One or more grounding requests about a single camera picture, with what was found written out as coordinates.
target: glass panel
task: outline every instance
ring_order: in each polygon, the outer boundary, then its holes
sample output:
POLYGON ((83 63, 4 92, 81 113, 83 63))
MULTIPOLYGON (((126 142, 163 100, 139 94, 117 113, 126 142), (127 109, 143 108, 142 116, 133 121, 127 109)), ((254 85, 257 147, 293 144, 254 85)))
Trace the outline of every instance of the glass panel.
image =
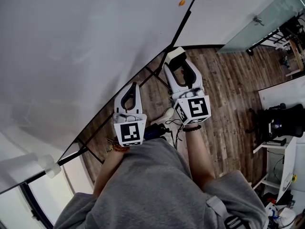
POLYGON ((235 37, 233 37, 218 53, 240 52, 270 34, 287 20, 297 15, 305 8, 305 0, 274 0, 257 17, 258 22, 250 22, 235 37))

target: wristband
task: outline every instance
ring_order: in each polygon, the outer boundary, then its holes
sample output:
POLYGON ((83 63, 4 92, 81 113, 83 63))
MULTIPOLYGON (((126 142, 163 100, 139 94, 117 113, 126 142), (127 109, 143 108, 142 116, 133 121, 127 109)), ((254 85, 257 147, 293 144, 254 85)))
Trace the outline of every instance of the wristband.
POLYGON ((201 129, 201 125, 198 125, 198 126, 193 127, 193 128, 183 128, 182 130, 184 132, 192 132, 192 131, 196 131, 196 130, 199 130, 199 129, 201 129))

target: black chair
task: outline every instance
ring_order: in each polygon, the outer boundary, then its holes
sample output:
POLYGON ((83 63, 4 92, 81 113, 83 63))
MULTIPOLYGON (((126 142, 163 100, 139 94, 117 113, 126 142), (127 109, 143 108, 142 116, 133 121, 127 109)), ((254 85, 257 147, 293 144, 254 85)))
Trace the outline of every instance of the black chair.
POLYGON ((258 130, 260 142, 269 142, 284 135, 302 137, 305 131, 305 110, 301 104, 289 109, 285 109, 285 104, 280 104, 258 114, 252 109, 250 112, 254 114, 257 125, 252 130, 246 130, 246 133, 258 130))

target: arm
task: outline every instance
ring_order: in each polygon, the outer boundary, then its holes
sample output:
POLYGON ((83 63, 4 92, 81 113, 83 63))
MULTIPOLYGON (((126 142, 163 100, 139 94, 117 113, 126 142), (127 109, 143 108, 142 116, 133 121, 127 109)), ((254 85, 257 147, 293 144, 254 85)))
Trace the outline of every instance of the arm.
POLYGON ((94 184, 93 195, 95 197, 99 197, 106 183, 109 181, 109 179, 113 176, 113 174, 119 167, 120 162, 123 159, 123 155, 124 153, 120 153, 115 150, 112 150, 108 154, 94 184))
MULTIPOLYGON (((196 126, 198 124, 187 125, 185 128, 196 126)), ((203 188, 207 182, 215 179, 211 157, 206 150, 200 130, 185 132, 185 136, 193 181, 203 188)))

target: white desk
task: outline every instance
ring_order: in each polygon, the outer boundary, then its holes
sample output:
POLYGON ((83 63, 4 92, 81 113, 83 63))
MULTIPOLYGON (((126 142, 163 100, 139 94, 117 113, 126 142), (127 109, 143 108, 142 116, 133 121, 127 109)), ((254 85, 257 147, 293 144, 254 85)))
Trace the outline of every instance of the white desk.
POLYGON ((271 186, 274 188, 279 189, 278 196, 276 201, 278 201, 282 195, 286 192, 286 190, 289 188, 292 180, 292 176, 294 173, 294 167, 295 167, 295 151, 296 151, 296 137, 291 136, 283 136, 280 138, 282 140, 283 138, 287 138, 287 143, 284 146, 280 146, 280 144, 277 143, 263 143, 259 145, 255 150, 253 150, 253 153, 255 154, 258 150, 260 150, 262 147, 269 149, 282 149, 285 151, 285 157, 284 157, 284 168, 283 168, 283 174, 282 174, 282 180, 281 184, 273 183, 268 180, 269 175, 269 153, 267 153, 267 174, 253 187, 253 189, 256 189, 258 185, 261 183, 271 186))

